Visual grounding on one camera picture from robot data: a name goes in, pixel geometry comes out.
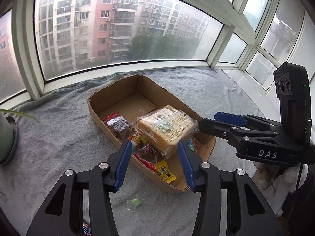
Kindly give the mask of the white gloved right hand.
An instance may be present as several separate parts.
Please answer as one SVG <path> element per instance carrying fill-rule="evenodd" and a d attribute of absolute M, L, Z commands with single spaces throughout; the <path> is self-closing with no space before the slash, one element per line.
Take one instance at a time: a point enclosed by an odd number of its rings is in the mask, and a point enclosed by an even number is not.
<path fill-rule="evenodd" d="M 253 182 L 266 198 L 277 217 L 283 213 L 283 203 L 289 193 L 296 191 L 298 175 L 301 165 L 287 168 L 281 175 L 271 173 L 271 165 L 253 162 L 256 171 L 252 177 Z"/>

